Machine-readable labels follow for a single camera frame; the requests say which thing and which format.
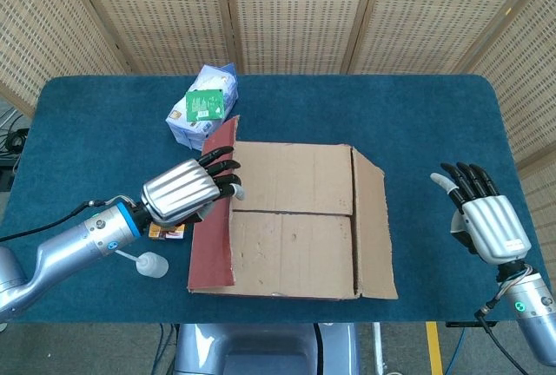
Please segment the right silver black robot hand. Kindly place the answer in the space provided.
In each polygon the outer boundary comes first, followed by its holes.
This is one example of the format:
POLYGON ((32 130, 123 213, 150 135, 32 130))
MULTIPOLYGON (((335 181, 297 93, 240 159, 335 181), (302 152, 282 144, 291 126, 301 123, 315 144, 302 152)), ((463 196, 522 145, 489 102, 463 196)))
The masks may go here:
POLYGON ((523 260, 532 247, 512 203, 489 173, 476 164, 442 163, 446 174, 430 179, 456 207, 450 234, 471 254, 490 265, 523 260))

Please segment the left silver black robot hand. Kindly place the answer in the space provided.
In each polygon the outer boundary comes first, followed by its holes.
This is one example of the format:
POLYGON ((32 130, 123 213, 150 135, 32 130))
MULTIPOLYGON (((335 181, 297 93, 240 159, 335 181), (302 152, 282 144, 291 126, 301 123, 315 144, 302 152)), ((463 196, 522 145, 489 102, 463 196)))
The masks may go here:
POLYGON ((161 227, 198 222, 218 200, 233 197, 243 200, 242 181, 234 173, 241 164, 222 158, 233 151, 232 146, 213 149, 143 184, 141 202, 151 221, 161 227))

